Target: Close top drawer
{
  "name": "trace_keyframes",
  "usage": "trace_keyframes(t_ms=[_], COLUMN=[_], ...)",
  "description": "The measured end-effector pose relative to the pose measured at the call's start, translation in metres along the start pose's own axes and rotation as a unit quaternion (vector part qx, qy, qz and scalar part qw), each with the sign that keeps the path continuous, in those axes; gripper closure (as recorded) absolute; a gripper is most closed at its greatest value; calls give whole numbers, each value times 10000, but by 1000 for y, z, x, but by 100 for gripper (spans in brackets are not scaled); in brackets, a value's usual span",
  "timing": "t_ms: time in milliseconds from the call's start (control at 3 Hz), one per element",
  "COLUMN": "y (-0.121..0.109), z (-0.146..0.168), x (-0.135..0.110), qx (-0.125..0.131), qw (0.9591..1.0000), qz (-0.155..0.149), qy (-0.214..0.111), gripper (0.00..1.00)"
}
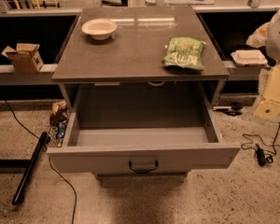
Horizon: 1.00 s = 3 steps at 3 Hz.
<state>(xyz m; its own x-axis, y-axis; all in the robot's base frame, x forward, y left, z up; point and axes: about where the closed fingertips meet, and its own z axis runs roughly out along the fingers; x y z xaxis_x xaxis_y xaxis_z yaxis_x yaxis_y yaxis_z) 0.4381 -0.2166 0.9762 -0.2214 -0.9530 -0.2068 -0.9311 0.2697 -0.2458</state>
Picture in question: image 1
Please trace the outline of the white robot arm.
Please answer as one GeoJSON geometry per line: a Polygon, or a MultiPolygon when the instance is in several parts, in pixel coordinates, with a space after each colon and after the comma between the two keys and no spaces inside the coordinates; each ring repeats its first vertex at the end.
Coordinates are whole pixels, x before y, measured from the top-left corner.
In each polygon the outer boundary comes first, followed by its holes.
{"type": "Polygon", "coordinates": [[[266,37],[267,55],[276,60],[270,71],[262,70],[259,80],[259,97],[254,113],[263,119],[274,119],[280,114],[280,9],[273,15],[266,37]]]}

